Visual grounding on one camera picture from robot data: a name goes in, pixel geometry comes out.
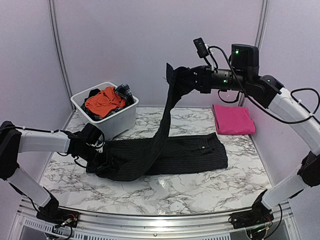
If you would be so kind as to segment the black striped garment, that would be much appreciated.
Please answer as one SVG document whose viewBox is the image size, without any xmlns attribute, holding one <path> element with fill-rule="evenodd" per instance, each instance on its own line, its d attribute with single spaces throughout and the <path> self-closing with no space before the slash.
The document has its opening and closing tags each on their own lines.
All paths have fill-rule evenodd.
<svg viewBox="0 0 320 240">
<path fill-rule="evenodd" d="M 111 140 L 103 148 L 105 163 L 86 167 L 87 173 L 118 182 L 141 176 L 193 174 L 228 167 L 225 146 L 215 132 L 207 135 L 170 136 L 171 110 L 181 97 L 175 96 L 176 73 L 166 65 L 169 84 L 159 128 L 152 138 Z"/>
</svg>

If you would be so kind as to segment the magenta pink trousers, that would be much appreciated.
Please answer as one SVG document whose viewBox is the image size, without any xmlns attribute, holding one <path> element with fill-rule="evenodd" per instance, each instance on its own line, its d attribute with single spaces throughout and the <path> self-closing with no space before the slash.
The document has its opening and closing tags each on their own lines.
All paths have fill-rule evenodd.
<svg viewBox="0 0 320 240">
<path fill-rule="evenodd" d="M 220 135 L 253 135 L 256 132 L 254 120 L 246 107 L 213 104 L 212 112 Z"/>
</svg>

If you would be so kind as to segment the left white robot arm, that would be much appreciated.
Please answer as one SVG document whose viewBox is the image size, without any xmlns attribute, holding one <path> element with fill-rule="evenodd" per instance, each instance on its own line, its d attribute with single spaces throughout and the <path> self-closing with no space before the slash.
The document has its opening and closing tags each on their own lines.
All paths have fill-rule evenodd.
<svg viewBox="0 0 320 240">
<path fill-rule="evenodd" d="M 56 152 L 82 158 L 90 162 L 102 154 L 104 133 L 88 123 L 81 131 L 42 130 L 14 125 L 4 121 L 0 126 L 0 178 L 17 193 L 38 205 L 40 215 L 58 223 L 63 219 L 59 201 L 18 163 L 18 155 L 25 152 Z"/>
</svg>

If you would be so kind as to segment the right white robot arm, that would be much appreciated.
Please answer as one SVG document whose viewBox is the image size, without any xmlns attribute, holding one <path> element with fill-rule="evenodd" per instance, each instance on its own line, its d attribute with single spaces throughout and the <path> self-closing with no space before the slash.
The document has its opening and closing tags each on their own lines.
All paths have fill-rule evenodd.
<svg viewBox="0 0 320 240">
<path fill-rule="evenodd" d="M 178 68 L 176 79 L 208 94 L 212 89 L 239 91 L 255 106 L 275 120 L 290 125 L 310 151 L 300 168 L 254 201 L 247 219 L 258 224 L 282 201 L 320 184 L 320 122 L 276 78 L 259 75 L 259 49 L 234 43 L 227 60 L 229 69 L 213 70 L 209 65 Z"/>
</svg>

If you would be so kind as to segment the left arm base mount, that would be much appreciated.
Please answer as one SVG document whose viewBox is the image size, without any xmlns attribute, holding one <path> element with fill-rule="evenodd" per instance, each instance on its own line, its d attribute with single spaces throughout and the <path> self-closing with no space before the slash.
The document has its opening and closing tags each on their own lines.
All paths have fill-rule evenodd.
<svg viewBox="0 0 320 240">
<path fill-rule="evenodd" d="M 43 207 L 38 208 L 36 218 L 64 227 L 76 228 L 78 225 L 80 213 L 78 211 L 58 207 L 50 212 Z"/>
</svg>

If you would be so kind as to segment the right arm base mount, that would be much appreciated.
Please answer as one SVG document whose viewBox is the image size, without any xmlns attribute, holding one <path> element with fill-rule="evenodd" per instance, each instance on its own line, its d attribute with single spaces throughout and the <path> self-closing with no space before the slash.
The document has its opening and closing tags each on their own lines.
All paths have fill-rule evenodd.
<svg viewBox="0 0 320 240">
<path fill-rule="evenodd" d="M 233 225 L 234 229 L 240 229 L 270 223 L 273 220 L 274 215 L 271 210 L 251 209 L 232 213 L 228 222 Z"/>
</svg>

